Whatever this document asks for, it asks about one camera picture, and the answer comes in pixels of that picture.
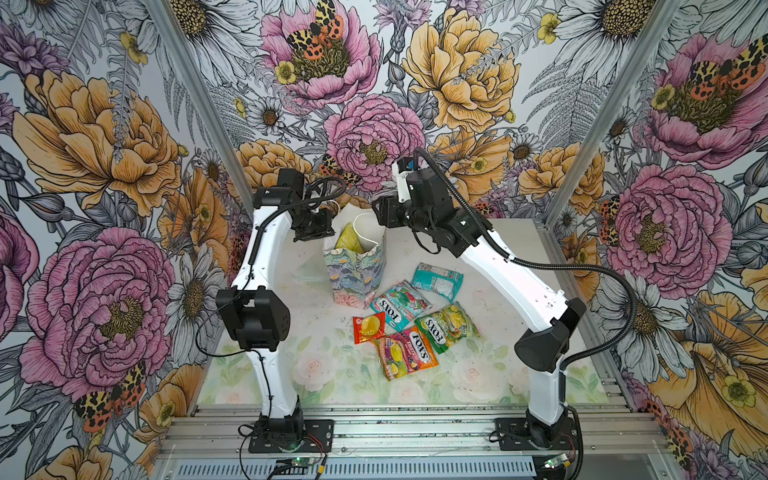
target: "floral gift bag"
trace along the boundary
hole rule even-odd
[[[364,253],[336,248],[348,223],[358,235]],[[339,305],[364,309],[373,301],[384,274],[384,230],[372,210],[347,204],[333,219],[336,234],[323,241],[323,257],[333,289],[333,301]]]

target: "teal fox's candy bag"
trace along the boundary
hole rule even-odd
[[[432,308],[432,304],[407,280],[403,280],[375,298],[371,302],[371,308],[377,313],[384,312],[389,326],[400,331],[406,328],[411,320]]]
[[[464,275],[459,272],[420,263],[413,273],[411,284],[420,290],[437,293],[452,302],[463,280]]]

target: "red candy packet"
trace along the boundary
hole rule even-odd
[[[384,312],[374,313],[369,316],[352,317],[352,325],[355,330],[355,344],[383,337],[384,325],[386,325],[385,317],[386,314]]]
[[[437,366],[429,340],[415,326],[376,340],[387,380]]]

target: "floral table surface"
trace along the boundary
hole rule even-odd
[[[495,220],[496,230],[520,257],[546,261],[538,232],[530,220]],[[410,280],[415,266],[424,261],[465,274],[457,295],[475,321],[480,339],[463,339],[439,355],[439,366],[388,382],[376,348],[355,345],[352,317],[358,310],[333,303],[329,281],[299,282],[292,272],[320,252],[319,241],[286,242],[281,256],[276,291],[291,309],[288,340],[280,344],[292,366],[293,384],[302,404],[525,404],[528,402],[528,370],[512,349],[525,331],[520,315],[494,287],[469,265],[450,253],[429,256],[406,229],[388,230],[386,267],[379,292],[402,279]],[[557,289],[554,274],[541,278]],[[431,293],[425,297],[435,310],[448,301]],[[577,331],[571,352],[584,349]],[[238,350],[224,333],[219,353]],[[573,403],[606,403],[608,398],[591,361],[571,367],[567,400]],[[261,397],[253,367],[245,355],[213,359],[198,396],[201,405],[259,404]]]

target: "black cable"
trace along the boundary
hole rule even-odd
[[[266,396],[270,400],[270,412],[266,415],[267,418],[272,416],[272,389],[270,388],[270,381],[266,377],[266,368],[264,368],[264,357],[261,355],[261,352],[256,350],[256,354],[259,356],[259,361],[261,362],[261,371],[264,372],[264,382],[266,383]]]
[[[243,435],[243,433],[240,431],[243,427],[246,427],[247,429],[250,429],[250,433],[248,435]],[[250,480],[250,477],[248,476],[248,473],[245,471],[245,467],[243,466],[243,448],[245,447],[245,441],[248,440],[250,437],[253,436],[253,432],[255,429],[250,425],[240,425],[237,427],[237,433],[238,435],[243,437],[243,443],[240,444],[240,450],[237,451],[237,458],[240,460],[240,471],[245,475],[245,478]]]
[[[215,359],[222,359],[222,358],[225,358],[225,357],[228,357],[228,356],[240,355],[241,353],[245,353],[245,352],[249,351],[249,350],[240,350],[240,351],[237,351],[237,352],[234,352],[234,353],[227,353],[225,355],[217,355],[215,353],[206,352],[205,350],[203,350],[203,347],[200,346],[200,331],[203,329],[203,325],[205,325],[208,322],[208,320],[210,320],[214,315],[219,313],[221,311],[221,309],[223,309],[225,306],[230,305],[231,303],[234,303],[238,298],[240,298],[240,295],[242,295],[244,291],[245,290],[241,290],[240,292],[237,293],[237,295],[232,297],[232,300],[230,300],[229,302],[227,302],[224,305],[220,306],[215,311],[209,313],[208,317],[206,317],[206,319],[203,320],[203,322],[197,327],[197,331],[194,334],[194,345],[197,347],[198,350],[200,350],[200,353],[202,353],[205,356],[213,357]]]
[[[306,473],[306,467],[303,467],[301,465],[283,465],[280,467],[275,468],[272,473],[270,473],[270,476],[266,477],[266,480],[272,480],[272,478],[275,477],[275,475],[282,475],[285,472],[288,472],[289,470],[292,470],[294,468],[301,468],[304,470],[304,473]]]
[[[278,207],[277,210],[272,212],[271,215],[269,215],[266,219],[264,219],[264,221],[261,222],[261,225],[259,225],[256,228],[256,231],[257,231],[256,238],[253,240],[253,249],[251,250],[250,257],[248,258],[249,265],[253,265],[256,262],[256,255],[259,253],[259,245],[261,244],[261,237],[263,237],[264,232],[266,231],[266,226],[269,225],[270,222],[272,222],[272,220],[275,220],[281,214],[284,214],[285,212],[287,212],[288,210],[294,207],[298,207],[300,205],[321,204],[324,201],[333,200],[334,198],[340,197],[341,195],[344,194],[344,192],[346,192],[346,182],[339,177],[323,177],[313,182],[313,184],[317,184],[318,182],[321,182],[320,184],[324,184],[327,182],[336,183],[339,185],[339,187],[336,188],[330,194],[323,195],[321,197],[304,198],[302,200],[293,202],[292,204],[287,204],[287,205],[283,205],[282,207]]]
[[[498,245],[493,240],[493,237],[491,237],[491,234],[488,233],[488,229],[485,228],[485,225],[483,224],[483,218],[480,216],[480,213],[478,213],[475,208],[473,208],[469,202],[456,190],[456,187],[451,183],[451,181],[446,177],[445,173],[440,169],[439,165],[432,159],[432,156],[429,154],[427,150],[421,147],[417,147],[415,149],[414,155],[413,155],[413,161],[414,163],[419,161],[419,157],[424,158],[424,160],[427,162],[430,168],[432,168],[432,171],[435,172],[435,175],[445,184],[445,186],[448,188],[449,193],[452,197],[458,201],[458,204],[461,205],[464,210],[467,211],[472,221],[475,223],[478,229],[480,229],[480,232],[485,238],[485,241],[488,242],[488,245],[499,255],[502,256],[505,260],[509,260],[510,253],[507,250],[504,250],[501,246]],[[549,263],[536,263],[536,262],[529,262],[527,260],[523,260],[521,258],[512,258],[509,260],[513,263],[516,263],[520,266],[524,266],[526,268],[532,268],[535,270],[587,270],[591,272],[598,272],[603,273],[605,275],[610,276],[611,278],[615,279],[619,282],[619,284],[627,291],[627,297],[629,300],[629,313],[628,313],[628,319],[627,323],[624,325],[624,327],[619,331],[619,333],[612,339],[608,340],[607,342],[603,342],[601,345],[595,346],[593,348],[587,349],[583,352],[575,353],[574,355],[571,355],[565,359],[562,360],[560,364],[560,370],[562,372],[565,371],[565,368],[570,365],[571,363],[587,358],[588,356],[592,356],[595,353],[603,352],[607,349],[612,348],[616,344],[618,344],[621,339],[623,339],[629,331],[632,329],[632,326],[634,325],[635,317],[637,317],[637,296],[635,295],[634,290],[632,289],[632,285],[627,282],[627,279],[625,279],[622,275],[620,275],[618,272],[615,272],[605,266],[601,265],[588,265],[586,263],[566,263],[566,264],[549,264]]]
[[[584,461],[584,437],[581,435],[581,423],[578,420],[578,412],[576,409],[572,406],[567,406],[565,409],[573,414],[576,432],[578,432],[578,458],[576,458],[576,466],[574,467],[574,471],[571,474],[571,477],[568,479],[576,480],[578,474],[581,472],[581,464]]]

